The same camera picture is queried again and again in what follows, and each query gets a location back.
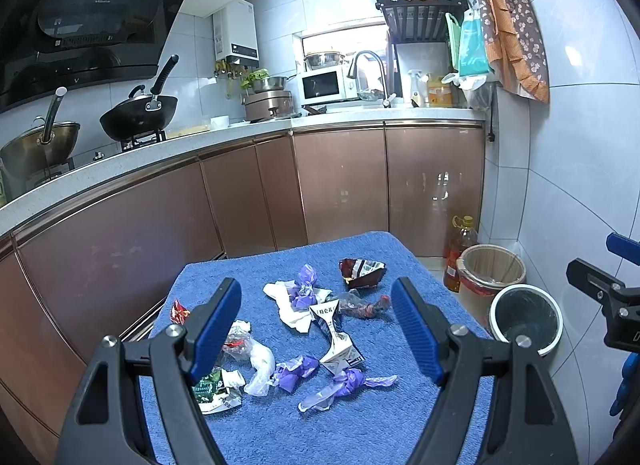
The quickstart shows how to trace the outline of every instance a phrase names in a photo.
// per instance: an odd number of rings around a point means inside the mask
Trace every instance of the black range hood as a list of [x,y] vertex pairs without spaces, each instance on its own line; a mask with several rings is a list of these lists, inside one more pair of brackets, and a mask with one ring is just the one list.
[[156,75],[183,0],[14,0],[0,28],[0,112],[52,93]]

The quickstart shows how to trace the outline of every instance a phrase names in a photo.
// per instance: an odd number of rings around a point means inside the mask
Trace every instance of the microwave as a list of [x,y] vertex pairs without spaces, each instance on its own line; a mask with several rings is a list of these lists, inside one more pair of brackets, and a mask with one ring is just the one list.
[[347,78],[349,63],[298,74],[301,106],[357,100],[356,81]]

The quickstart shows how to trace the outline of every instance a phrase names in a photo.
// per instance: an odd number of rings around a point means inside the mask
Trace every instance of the blue fabric surface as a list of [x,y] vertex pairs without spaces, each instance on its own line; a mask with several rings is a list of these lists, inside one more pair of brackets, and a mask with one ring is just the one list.
[[[275,301],[262,288],[266,283],[294,279],[300,268],[309,263],[318,272],[316,286],[342,291],[345,285],[338,261],[345,257],[386,264],[388,270],[381,284],[364,294],[368,300],[388,295],[398,277],[408,276],[427,302],[441,308],[450,323],[464,323],[479,336],[487,336],[450,292],[400,241],[386,232],[369,232],[273,254],[188,265],[175,281],[152,335],[170,324],[169,311],[175,299],[193,309],[207,302],[225,277],[233,277],[242,286],[238,318],[251,323],[252,335],[273,351],[277,363],[301,354],[320,358],[327,352],[329,342],[318,327],[312,325],[308,334],[299,334],[285,326],[278,317]],[[230,465],[406,462],[439,390],[418,371],[393,310],[389,310],[386,320],[345,317],[343,330],[365,357],[367,377],[396,374],[399,383],[389,389],[363,389],[353,397],[338,399],[329,411],[304,415],[298,411],[300,400],[331,382],[331,374],[322,367],[309,379],[300,381],[291,395],[275,388],[265,398],[243,394],[241,407],[205,417]],[[247,382],[253,374],[248,363],[231,362],[225,368],[240,369]],[[156,458],[162,464],[173,464],[151,379],[141,379],[141,391]],[[491,391],[492,379],[482,379],[459,464],[476,461]]]

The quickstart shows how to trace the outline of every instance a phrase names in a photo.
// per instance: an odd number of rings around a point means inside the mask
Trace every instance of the brown floral fabric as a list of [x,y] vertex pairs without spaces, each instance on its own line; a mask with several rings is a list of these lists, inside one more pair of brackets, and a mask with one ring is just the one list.
[[502,85],[548,103],[545,47],[530,1],[478,0],[478,6],[487,57]]

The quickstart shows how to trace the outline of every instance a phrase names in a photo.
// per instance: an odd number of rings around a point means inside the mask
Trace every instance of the countertop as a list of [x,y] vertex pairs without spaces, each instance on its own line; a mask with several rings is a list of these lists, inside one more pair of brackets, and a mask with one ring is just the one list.
[[485,115],[471,109],[357,109],[331,112],[287,120],[272,120],[258,124],[236,124],[229,128],[200,132],[174,138],[154,145],[124,152],[86,165],[56,178],[0,208],[0,236],[26,223],[34,216],[81,194],[100,183],[134,172],[182,154],[242,138],[251,138],[284,130],[299,130],[323,125],[353,124],[353,122],[401,122],[406,120],[483,121]]

